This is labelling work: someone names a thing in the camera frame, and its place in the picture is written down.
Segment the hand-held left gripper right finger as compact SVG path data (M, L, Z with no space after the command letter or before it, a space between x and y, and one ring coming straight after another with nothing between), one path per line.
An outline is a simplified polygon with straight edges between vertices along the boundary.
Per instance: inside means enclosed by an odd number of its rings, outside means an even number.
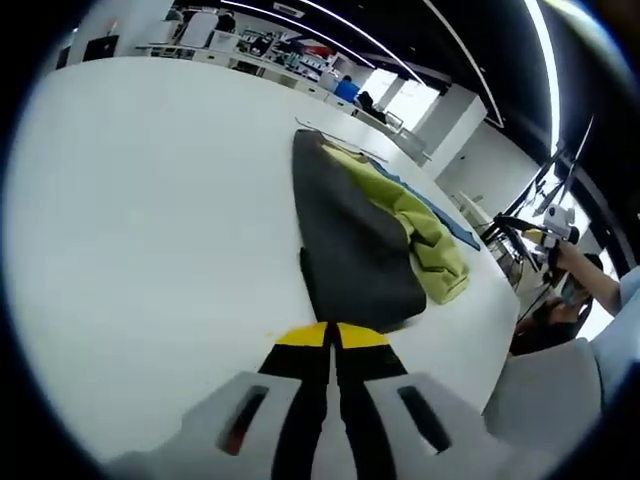
M512 449L471 405L427 374L408 372L378 332L333 329L340 413L358 478L514 478Z

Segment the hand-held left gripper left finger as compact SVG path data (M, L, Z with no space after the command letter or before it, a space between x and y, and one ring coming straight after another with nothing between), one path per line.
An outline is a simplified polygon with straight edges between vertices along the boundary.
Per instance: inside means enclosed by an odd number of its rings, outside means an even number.
M289 331L261 367L192 407L169 440L107 464L112 479L309 479L327 414L324 322Z

